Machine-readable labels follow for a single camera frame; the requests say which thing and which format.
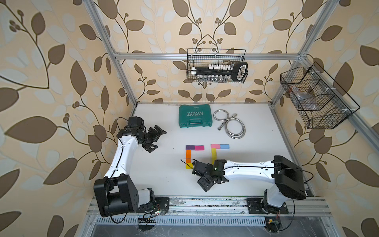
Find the long yellow-green block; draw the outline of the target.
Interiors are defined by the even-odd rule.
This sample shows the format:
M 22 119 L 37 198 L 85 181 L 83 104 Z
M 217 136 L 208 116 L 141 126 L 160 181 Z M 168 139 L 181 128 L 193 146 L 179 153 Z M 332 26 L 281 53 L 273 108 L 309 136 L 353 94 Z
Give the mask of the long yellow-green block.
M 211 157 L 212 157 L 212 164 L 214 164 L 215 160 L 217 159 L 217 149 L 211 148 Z

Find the light blue block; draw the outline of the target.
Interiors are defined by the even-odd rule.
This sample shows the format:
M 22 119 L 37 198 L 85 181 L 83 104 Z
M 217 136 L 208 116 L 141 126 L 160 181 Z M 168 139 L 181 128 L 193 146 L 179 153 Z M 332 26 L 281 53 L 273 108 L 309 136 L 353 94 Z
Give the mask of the light blue block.
M 222 150 L 228 150 L 228 149 L 230 149 L 230 146 L 229 146 L 229 144 L 221 144 L 220 145 L 220 149 L 222 149 Z

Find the pink block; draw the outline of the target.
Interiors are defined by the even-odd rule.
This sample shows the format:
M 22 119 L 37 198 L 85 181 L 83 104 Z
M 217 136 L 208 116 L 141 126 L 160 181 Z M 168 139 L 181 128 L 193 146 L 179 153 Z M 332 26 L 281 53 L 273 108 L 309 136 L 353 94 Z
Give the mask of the pink block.
M 221 149 L 220 144 L 211 144 L 211 149 Z

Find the orange long block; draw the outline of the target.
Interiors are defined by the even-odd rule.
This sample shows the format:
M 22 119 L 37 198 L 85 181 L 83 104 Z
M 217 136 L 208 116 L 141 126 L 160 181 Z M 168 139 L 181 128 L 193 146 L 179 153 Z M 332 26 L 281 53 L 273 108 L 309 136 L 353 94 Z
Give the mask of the orange long block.
M 191 150 L 186 150 L 186 163 L 191 163 Z

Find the magenta block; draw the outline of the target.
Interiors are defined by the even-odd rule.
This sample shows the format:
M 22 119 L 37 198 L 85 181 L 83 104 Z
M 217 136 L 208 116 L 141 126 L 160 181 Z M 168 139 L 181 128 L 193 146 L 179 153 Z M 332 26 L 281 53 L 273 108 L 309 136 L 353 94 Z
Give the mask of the magenta block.
M 195 150 L 196 150 L 196 151 L 204 151 L 205 148 L 204 148 L 203 145 L 197 145 L 197 146 L 195 146 Z

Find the purple block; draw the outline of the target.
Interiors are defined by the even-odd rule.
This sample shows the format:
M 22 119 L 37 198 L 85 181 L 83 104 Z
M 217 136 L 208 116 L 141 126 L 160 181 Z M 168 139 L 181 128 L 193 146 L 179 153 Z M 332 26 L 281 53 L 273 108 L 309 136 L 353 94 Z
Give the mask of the purple block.
M 196 146 L 195 145 L 187 145 L 186 150 L 194 151 L 194 150 L 196 150 Z

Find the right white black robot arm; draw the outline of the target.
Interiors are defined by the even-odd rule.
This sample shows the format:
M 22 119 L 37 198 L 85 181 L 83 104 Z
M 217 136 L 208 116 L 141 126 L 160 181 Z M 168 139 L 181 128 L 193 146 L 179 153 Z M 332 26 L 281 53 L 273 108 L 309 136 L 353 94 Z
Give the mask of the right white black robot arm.
M 288 199 L 306 199 L 303 170 L 283 156 L 259 163 L 215 160 L 213 164 L 206 164 L 195 160 L 192 164 L 192 174 L 200 177 L 197 183 L 205 192 L 215 184 L 248 179 L 272 184 L 264 192 L 263 208 L 279 209 Z

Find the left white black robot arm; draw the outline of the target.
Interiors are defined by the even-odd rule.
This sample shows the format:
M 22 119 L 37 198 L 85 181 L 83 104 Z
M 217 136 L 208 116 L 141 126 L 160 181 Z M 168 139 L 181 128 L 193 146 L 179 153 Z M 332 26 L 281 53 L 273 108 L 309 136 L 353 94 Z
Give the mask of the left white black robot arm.
M 94 183 L 97 206 L 102 217 L 115 215 L 151 212 L 157 208 L 155 194 L 151 188 L 138 190 L 130 172 L 134 154 L 139 145 L 148 153 L 158 146 L 161 135 L 167 132 L 158 125 L 146 130 L 145 126 L 126 126 L 117 134 L 117 150 L 114 159 L 104 178 Z

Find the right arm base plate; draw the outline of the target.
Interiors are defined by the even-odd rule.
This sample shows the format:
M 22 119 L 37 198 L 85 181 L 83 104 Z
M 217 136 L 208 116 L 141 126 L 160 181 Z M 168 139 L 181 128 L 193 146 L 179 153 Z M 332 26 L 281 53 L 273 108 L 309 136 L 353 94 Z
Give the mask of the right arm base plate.
M 249 214 L 288 214 L 288 208 L 285 206 L 286 203 L 283 203 L 281 207 L 274 207 L 268 205 L 263 198 L 247 198 L 247 207 Z

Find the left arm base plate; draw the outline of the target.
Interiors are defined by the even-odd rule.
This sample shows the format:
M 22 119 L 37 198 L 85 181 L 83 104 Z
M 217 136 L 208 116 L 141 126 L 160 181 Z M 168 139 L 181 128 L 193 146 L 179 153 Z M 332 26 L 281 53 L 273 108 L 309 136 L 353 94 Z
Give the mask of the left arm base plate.
M 154 201 L 141 205 L 134 213 L 157 213 L 165 215 L 169 211 L 170 198 L 157 197 Z

